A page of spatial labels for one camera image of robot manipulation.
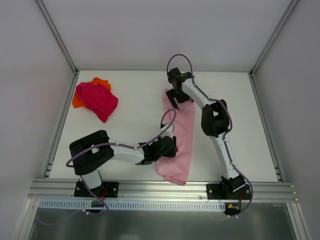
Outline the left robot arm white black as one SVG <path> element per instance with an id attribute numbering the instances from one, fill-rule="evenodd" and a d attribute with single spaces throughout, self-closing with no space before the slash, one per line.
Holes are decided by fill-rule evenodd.
<path id="1" fill-rule="evenodd" d="M 168 129 L 149 142 L 131 146 L 110 142 L 105 130 L 99 130 L 82 137 L 69 145 L 71 159 L 66 167 L 84 181 L 84 190 L 88 195 L 101 197 L 108 191 L 104 187 L 99 168 L 108 161 L 123 161 L 133 165 L 145 166 L 162 157 L 174 158 L 178 152 L 177 138 Z"/>

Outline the light pink t shirt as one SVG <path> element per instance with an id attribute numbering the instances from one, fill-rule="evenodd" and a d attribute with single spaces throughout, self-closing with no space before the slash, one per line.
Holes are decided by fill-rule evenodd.
<path id="1" fill-rule="evenodd" d="M 161 157 L 155 163 L 158 175 L 167 182 L 184 186 L 187 183 L 192 157 L 196 104 L 191 100 L 178 104 L 173 123 L 177 153 L 175 157 Z"/>

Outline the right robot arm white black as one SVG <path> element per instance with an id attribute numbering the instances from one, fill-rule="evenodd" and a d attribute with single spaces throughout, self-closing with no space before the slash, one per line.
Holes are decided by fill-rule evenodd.
<path id="1" fill-rule="evenodd" d="M 233 124 L 226 102 L 210 98 L 195 82 L 191 72 L 182 73 L 176 67 L 167 72 L 167 78 L 172 89 L 166 95 L 176 110 L 178 104 L 187 101 L 195 102 L 201 109 L 202 131 L 212 141 L 222 171 L 221 183 L 212 192 L 221 198 L 234 198 L 246 183 L 234 161 L 227 136 Z"/>

